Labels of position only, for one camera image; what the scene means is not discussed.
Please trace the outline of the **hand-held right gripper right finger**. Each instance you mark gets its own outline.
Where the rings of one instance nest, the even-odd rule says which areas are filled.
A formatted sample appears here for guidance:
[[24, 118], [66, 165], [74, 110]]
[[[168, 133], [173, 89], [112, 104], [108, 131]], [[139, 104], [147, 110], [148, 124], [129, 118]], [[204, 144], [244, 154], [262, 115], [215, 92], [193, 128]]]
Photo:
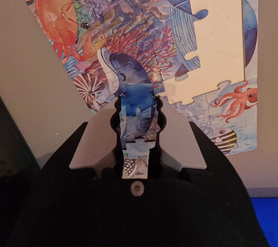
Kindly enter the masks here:
[[157, 97], [160, 130], [150, 149], [148, 178], [183, 174], [184, 168], [206, 169], [207, 165], [189, 121], [168, 100]]

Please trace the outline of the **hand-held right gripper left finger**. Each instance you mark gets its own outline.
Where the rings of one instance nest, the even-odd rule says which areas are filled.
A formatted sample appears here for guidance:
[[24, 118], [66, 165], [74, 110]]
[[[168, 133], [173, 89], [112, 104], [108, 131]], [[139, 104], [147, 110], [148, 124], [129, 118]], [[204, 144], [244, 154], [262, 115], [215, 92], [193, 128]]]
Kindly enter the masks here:
[[123, 175], [123, 153], [116, 158], [117, 132], [112, 127], [113, 116], [118, 119], [115, 105], [120, 104], [120, 97], [113, 98], [99, 112], [89, 119], [74, 156], [69, 164], [70, 169], [92, 168], [101, 176], [104, 168], [116, 168], [118, 178]]

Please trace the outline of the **blue purple puzzle piece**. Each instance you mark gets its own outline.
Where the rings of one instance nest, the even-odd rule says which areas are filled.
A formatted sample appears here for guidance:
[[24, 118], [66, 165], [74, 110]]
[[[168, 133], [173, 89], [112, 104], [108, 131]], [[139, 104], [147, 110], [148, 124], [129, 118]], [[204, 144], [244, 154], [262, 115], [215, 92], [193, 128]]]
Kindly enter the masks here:
[[121, 96], [121, 110], [128, 118], [141, 116], [153, 118], [156, 100], [151, 83], [126, 83], [125, 95]]

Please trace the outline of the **sea animals jigsaw puzzle board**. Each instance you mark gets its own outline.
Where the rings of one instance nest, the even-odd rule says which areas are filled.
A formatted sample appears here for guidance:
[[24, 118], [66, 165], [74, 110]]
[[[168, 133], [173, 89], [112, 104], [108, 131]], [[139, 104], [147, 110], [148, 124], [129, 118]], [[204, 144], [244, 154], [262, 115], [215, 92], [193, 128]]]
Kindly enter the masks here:
[[[224, 155], [257, 147], [258, 0], [25, 0], [93, 112], [151, 83]], [[122, 150], [156, 141], [153, 118], [128, 118]], [[123, 153], [123, 178], [147, 178], [146, 156]]]

